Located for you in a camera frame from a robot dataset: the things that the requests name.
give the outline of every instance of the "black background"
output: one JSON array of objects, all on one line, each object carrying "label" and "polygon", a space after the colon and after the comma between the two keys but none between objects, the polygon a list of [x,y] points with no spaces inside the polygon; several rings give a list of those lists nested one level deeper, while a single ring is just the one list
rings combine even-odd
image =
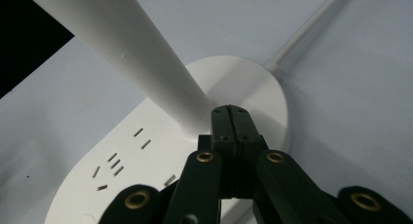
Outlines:
[{"label": "black background", "polygon": [[73,35],[32,0],[0,0],[0,98]]}]

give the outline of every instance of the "white pole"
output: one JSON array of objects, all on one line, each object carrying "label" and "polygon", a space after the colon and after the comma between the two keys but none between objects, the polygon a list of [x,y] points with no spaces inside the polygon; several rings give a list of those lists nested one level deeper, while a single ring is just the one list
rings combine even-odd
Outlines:
[{"label": "white pole", "polygon": [[321,7],[282,45],[280,51],[265,64],[272,73],[278,71],[279,65],[294,46],[303,38],[308,31],[324,16],[337,0],[326,0]]},{"label": "white pole", "polygon": [[207,130],[209,101],[136,0],[34,0],[87,42],[189,134]]}]

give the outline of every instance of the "gray surface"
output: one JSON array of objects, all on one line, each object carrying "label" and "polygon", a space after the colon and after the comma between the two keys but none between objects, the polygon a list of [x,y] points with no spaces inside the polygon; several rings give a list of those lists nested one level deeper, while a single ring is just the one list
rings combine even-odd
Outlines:
[{"label": "gray surface", "polygon": [[[184,63],[235,55],[263,64],[324,0],[138,1]],[[342,0],[278,78],[291,154],[321,189],[366,186],[412,217],[411,2]],[[65,175],[142,98],[75,38],[0,99],[2,223],[43,223]]]}]

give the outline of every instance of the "white base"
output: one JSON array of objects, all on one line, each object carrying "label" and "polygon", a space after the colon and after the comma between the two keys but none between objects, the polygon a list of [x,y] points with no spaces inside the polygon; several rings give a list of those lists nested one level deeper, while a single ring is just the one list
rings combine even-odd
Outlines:
[{"label": "white base", "polygon": [[[287,150],[285,97],[265,68],[236,56],[207,57],[187,68],[213,107],[233,104],[246,109],[269,147]],[[45,223],[97,223],[125,188],[145,184],[164,189],[173,175],[180,176],[186,158],[196,149],[197,141],[184,137],[173,119],[146,98],[69,172]],[[221,223],[234,223],[249,207],[246,201],[224,201]]]}]

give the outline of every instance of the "cable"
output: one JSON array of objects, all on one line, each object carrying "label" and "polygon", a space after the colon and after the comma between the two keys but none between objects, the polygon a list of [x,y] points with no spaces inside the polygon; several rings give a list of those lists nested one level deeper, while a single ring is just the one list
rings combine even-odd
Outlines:
[{"label": "cable", "polygon": [[280,51],[265,63],[267,68],[273,74],[279,70],[279,64],[294,48],[294,46],[303,38],[308,31],[324,16],[324,14],[331,8],[337,0],[326,0],[321,7],[309,18],[307,21],[290,37],[283,45]]}]

